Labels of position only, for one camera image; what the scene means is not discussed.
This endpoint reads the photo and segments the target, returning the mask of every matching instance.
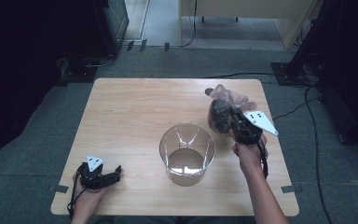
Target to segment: plastic bag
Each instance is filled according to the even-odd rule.
[[[229,133],[228,119],[231,107],[240,108],[242,111],[254,110],[257,107],[255,102],[249,102],[247,96],[227,90],[222,84],[217,85],[209,96],[213,101],[209,106],[208,124],[217,133]]]

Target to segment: gray carpet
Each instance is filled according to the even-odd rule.
[[[97,77],[213,77],[239,72],[271,73],[269,63],[289,62],[291,51],[238,49],[123,49]],[[274,76],[241,75],[263,82],[273,118],[305,102],[306,88],[278,86]],[[50,206],[92,84],[54,87],[34,112],[25,131],[0,150],[0,223],[69,223]],[[310,90],[309,99],[319,93]],[[328,108],[310,102],[317,124],[320,174],[325,206],[333,223],[358,223],[358,147],[343,146]],[[289,175],[297,187],[300,212],[291,223],[327,223],[315,166],[315,139],[309,110],[274,121]],[[94,217],[94,222],[101,217]]]

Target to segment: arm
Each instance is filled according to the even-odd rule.
[[[83,187],[80,184],[80,177],[77,179],[76,184],[76,195],[83,190]],[[75,224],[85,224],[89,221],[92,214],[98,207],[101,199],[104,194],[109,190],[109,188],[99,189],[95,191],[86,190],[84,191],[76,200],[74,205],[74,217],[72,218],[71,223]]]
[[[267,143],[264,135],[262,140],[264,144]],[[232,149],[240,158],[240,167],[248,183],[256,223],[289,223],[263,175],[257,145],[236,143]]]

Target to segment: person's right hand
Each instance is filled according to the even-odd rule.
[[[234,141],[236,141],[235,135],[231,130],[230,135]],[[267,138],[264,134],[261,135],[261,140],[264,145],[267,143]],[[249,175],[254,172],[261,172],[261,174],[263,174],[261,168],[260,149],[256,144],[246,146],[236,141],[232,150],[240,158],[240,167],[245,175]]]

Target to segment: table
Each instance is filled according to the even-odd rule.
[[[207,115],[212,99],[205,89],[217,84],[246,95],[271,119],[260,81],[181,78],[99,78],[95,81],[64,167],[51,211],[67,215],[72,175],[88,155],[103,158],[103,174],[122,165],[121,181],[108,191],[99,215],[253,216],[254,211],[231,138],[214,133]],[[193,123],[209,133],[215,156],[202,180],[191,187],[175,185],[165,172],[159,141],[178,123]],[[265,133],[269,152],[268,183],[287,216],[298,213],[277,136]]]
[[[286,49],[290,49],[306,20],[316,19],[323,0],[197,0],[197,16],[274,19]],[[194,16],[196,0],[179,0],[179,45],[182,17]]]

